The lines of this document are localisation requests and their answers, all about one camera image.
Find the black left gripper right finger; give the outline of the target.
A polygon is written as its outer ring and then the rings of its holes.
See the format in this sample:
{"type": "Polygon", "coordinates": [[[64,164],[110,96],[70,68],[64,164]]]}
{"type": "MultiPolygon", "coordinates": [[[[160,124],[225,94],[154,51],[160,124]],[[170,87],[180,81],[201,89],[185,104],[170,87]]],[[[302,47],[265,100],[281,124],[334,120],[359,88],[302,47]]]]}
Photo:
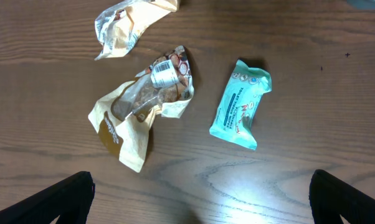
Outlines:
{"type": "Polygon", "coordinates": [[[315,224],[375,223],[375,199],[325,170],[314,172],[309,200],[315,224]]]}

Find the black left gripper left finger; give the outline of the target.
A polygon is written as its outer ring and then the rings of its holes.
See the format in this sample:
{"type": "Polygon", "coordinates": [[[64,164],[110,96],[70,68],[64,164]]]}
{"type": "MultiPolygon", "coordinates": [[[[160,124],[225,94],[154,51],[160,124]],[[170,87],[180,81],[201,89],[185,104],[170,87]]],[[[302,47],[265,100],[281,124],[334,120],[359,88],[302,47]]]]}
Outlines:
{"type": "Polygon", "coordinates": [[[87,171],[70,177],[0,211],[0,223],[85,224],[95,196],[87,171]]]}

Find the teal wet wipes pack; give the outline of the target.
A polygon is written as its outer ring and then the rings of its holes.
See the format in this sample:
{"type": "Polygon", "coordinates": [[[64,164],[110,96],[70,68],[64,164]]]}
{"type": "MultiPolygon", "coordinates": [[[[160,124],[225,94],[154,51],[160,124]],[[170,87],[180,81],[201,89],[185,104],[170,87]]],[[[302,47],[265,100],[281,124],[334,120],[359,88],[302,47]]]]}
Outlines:
{"type": "Polygon", "coordinates": [[[242,60],[225,87],[209,133],[219,139],[255,150],[257,142],[251,132],[262,96],[272,91],[272,79],[261,68],[249,67],[242,60]]]}

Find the grey plastic basket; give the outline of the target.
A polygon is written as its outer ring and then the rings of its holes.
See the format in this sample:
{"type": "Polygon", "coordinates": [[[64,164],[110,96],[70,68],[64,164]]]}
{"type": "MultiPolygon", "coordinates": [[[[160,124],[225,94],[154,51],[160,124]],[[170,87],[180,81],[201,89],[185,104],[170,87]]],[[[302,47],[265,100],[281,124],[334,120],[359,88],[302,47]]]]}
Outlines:
{"type": "Polygon", "coordinates": [[[375,0],[347,0],[356,9],[375,10],[375,0]]]}

